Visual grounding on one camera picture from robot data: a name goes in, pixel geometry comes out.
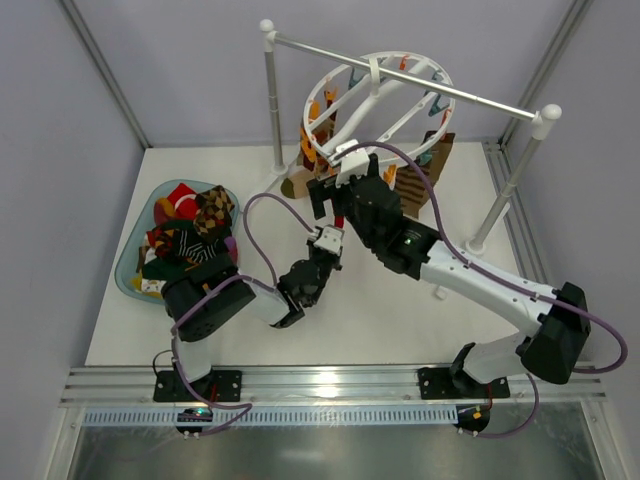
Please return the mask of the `brown yellow argyle sock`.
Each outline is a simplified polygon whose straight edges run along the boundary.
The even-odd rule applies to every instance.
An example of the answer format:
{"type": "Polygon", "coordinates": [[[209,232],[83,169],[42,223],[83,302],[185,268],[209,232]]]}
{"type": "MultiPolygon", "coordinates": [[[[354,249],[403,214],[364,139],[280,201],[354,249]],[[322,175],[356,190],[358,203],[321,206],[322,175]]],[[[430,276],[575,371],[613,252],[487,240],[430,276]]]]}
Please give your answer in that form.
{"type": "Polygon", "coordinates": [[[193,220],[196,233],[207,243],[230,235],[235,202],[227,190],[217,185],[196,195],[197,211],[193,220]]]}

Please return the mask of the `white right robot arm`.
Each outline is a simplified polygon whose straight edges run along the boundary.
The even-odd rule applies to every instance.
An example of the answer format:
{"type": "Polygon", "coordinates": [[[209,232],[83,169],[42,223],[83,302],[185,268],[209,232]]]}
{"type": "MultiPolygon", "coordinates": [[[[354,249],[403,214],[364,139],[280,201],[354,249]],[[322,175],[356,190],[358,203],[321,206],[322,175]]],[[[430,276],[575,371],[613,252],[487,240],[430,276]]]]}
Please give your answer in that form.
{"type": "Polygon", "coordinates": [[[566,384],[591,332],[582,289],[529,284],[473,256],[454,254],[443,235],[408,216],[399,196],[377,176],[334,178],[307,184],[316,219],[324,203],[352,226],[362,244],[389,270],[452,290],[492,311],[516,333],[489,343],[466,344],[448,376],[462,397],[510,375],[530,373],[566,384]]]}

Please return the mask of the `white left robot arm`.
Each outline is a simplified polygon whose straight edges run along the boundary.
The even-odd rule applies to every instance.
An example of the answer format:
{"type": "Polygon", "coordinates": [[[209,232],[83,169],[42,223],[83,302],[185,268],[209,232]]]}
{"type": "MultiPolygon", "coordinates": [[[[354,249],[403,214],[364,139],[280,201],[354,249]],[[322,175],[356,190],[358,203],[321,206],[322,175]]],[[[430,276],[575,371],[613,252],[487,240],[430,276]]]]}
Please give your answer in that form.
{"type": "Polygon", "coordinates": [[[174,370],[195,385],[212,373],[207,341],[236,315],[246,311],[267,325],[283,329],[315,306],[335,271],[341,269],[342,245],[309,241],[308,257],[295,262],[274,286],[243,275],[231,256],[222,254],[161,290],[171,329],[174,370]]]}

